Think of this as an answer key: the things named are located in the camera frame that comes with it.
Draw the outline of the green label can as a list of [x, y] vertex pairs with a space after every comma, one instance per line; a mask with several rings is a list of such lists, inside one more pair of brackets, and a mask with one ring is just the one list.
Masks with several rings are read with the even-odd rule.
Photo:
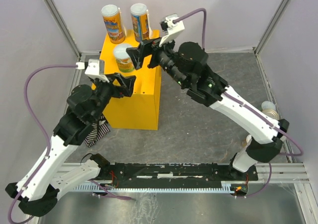
[[131, 73], [135, 70], [132, 60], [126, 52], [127, 48], [132, 48], [132, 46], [127, 43], [122, 43], [117, 45], [113, 50], [117, 67], [119, 71], [123, 73]]

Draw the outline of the yellow shelf cabinet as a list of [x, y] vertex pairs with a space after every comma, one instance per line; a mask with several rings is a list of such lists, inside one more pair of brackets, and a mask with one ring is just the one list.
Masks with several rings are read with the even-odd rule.
[[159, 125], [159, 105], [161, 88], [161, 67], [149, 69], [151, 56], [144, 59], [141, 69], [131, 73], [119, 71], [113, 50], [116, 44], [105, 36], [100, 59], [105, 61], [105, 74], [121, 73], [136, 76], [131, 97], [111, 98], [103, 111], [110, 126], [115, 129], [157, 130]]

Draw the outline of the blue orange can with spoon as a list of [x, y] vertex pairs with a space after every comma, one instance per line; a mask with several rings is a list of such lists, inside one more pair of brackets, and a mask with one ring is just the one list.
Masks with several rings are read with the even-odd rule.
[[149, 10], [143, 3], [135, 3], [130, 8], [133, 32], [137, 42], [152, 38]]

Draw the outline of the silver top tin can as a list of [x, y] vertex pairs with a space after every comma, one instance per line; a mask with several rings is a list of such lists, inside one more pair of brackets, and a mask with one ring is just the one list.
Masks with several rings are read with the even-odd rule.
[[264, 109], [264, 110], [262, 110], [262, 113], [264, 113], [266, 116], [268, 116], [272, 119], [275, 119], [275, 120], [280, 119], [279, 114], [273, 109]]

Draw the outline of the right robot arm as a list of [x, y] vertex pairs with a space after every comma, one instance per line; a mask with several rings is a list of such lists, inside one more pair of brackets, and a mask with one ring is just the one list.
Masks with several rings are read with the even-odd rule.
[[241, 179], [253, 165], [269, 163], [279, 155], [288, 121], [272, 119], [243, 99], [212, 71], [207, 63], [208, 54], [198, 43], [185, 42], [174, 51], [174, 41], [163, 45], [160, 41], [144, 40], [138, 47], [126, 50], [135, 69], [142, 68], [144, 58], [150, 56], [148, 68], [162, 67], [181, 89], [187, 90], [191, 99], [224, 114], [251, 135], [250, 144], [234, 156], [228, 167], [232, 179]]

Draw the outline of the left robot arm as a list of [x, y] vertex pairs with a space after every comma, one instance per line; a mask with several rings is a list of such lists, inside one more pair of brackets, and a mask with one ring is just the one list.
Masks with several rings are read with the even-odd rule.
[[67, 98], [65, 115], [53, 130], [46, 149], [29, 173], [5, 190], [18, 201], [20, 210], [33, 217], [49, 213], [57, 202], [81, 183], [110, 173], [110, 163], [100, 154], [93, 154], [82, 166], [63, 176], [55, 176], [65, 160], [93, 131], [111, 98], [131, 97], [136, 76], [124, 77], [120, 73], [106, 75], [106, 80], [93, 80], [95, 89], [78, 85]]

